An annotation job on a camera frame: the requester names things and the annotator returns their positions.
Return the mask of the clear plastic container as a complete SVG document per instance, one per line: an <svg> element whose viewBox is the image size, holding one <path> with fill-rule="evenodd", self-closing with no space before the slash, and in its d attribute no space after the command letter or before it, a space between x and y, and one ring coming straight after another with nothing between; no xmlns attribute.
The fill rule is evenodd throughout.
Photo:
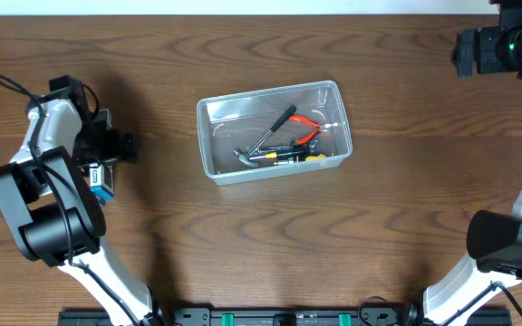
<svg viewBox="0 0 522 326"><path fill-rule="evenodd" d="M326 158L275 166L282 159L261 159L251 168L233 154L235 149L248 152L291 106L318 123L335 123L338 127L316 135L317 149L307 155L325 154ZM334 81L249 91L206 98L197 105L198 142L205 173L217 185L242 183L271 177L309 172L339 166L353 152L349 120L342 95ZM311 131L287 120L261 147L289 145Z"/></svg>

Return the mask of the white teal screwdriver box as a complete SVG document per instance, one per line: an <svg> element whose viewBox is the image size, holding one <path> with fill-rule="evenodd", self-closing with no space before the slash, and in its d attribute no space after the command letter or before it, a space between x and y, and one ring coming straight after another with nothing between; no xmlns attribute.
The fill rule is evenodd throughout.
<svg viewBox="0 0 522 326"><path fill-rule="evenodd" d="M112 167L96 163L91 164L89 180L91 191L102 206L114 199Z"/></svg>

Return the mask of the black orange scraper tool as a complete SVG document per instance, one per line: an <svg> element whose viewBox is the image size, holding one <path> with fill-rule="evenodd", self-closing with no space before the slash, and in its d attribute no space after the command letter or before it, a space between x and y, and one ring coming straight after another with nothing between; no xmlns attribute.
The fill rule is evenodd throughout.
<svg viewBox="0 0 522 326"><path fill-rule="evenodd" d="M295 105L291 105L280 117L279 119L272 125L272 127L266 132L266 134L248 151L243 152L240 149L235 149L233 154L238 158L238 160L244 165L256 168L258 163L251 159L251 157L256 154L259 148L296 112L297 107Z"/></svg>

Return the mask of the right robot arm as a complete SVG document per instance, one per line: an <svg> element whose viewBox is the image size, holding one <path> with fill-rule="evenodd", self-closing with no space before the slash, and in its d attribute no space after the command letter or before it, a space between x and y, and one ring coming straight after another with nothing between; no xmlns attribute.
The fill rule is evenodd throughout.
<svg viewBox="0 0 522 326"><path fill-rule="evenodd" d="M451 60L460 78L514 72L522 80L522 1L497 0L498 25L458 34ZM479 210L470 219L466 253L402 314L402 325L508 323L481 307L522 283L522 190L509 215Z"/></svg>

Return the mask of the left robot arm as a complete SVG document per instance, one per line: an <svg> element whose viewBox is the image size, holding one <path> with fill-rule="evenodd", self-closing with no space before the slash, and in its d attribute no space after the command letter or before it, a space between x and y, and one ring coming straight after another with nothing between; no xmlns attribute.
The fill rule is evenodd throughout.
<svg viewBox="0 0 522 326"><path fill-rule="evenodd" d="M42 95L2 74L0 85L29 99L23 143L0 167L0 211L20 253L73 277L110 325L169 324L106 236L102 207L114 197L114 167L137 159L132 134L115 129L94 91L70 75Z"/></svg>

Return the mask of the red black pliers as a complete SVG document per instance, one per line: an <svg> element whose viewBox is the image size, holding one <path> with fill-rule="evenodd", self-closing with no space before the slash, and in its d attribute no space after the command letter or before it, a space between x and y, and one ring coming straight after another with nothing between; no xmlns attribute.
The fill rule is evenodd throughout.
<svg viewBox="0 0 522 326"><path fill-rule="evenodd" d="M308 119L305 116L298 115L298 114L292 115L288 120L290 122L297 123L297 124L303 125L303 126L311 129L311 131L307 135L303 136L302 138L294 139L292 141L293 145L304 145L304 144L308 143L309 141L311 141L316 135L323 133L323 132L331 131L333 128L336 128L339 126L339 124L337 122L335 122L335 123L318 123L318 122Z"/></svg>

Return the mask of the black yellow precision screwdriver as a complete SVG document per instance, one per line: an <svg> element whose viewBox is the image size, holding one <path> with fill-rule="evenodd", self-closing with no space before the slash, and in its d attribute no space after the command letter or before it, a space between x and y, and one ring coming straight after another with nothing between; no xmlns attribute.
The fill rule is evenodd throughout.
<svg viewBox="0 0 522 326"><path fill-rule="evenodd" d="M285 159L285 158L291 158L296 156L304 156L307 155L307 151L285 151L285 152L268 152L264 154L259 154L256 156L252 156L249 159L252 161L258 161L261 159Z"/></svg>

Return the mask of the stubby yellow black screwdriver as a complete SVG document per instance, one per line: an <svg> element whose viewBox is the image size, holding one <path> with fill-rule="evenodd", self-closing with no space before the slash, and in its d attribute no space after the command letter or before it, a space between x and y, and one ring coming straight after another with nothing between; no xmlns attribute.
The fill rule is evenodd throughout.
<svg viewBox="0 0 522 326"><path fill-rule="evenodd" d="M325 154L318 155L303 155L303 156L292 156L288 159L278 160L274 163L275 166L291 165L306 161L315 161L326 158Z"/></svg>

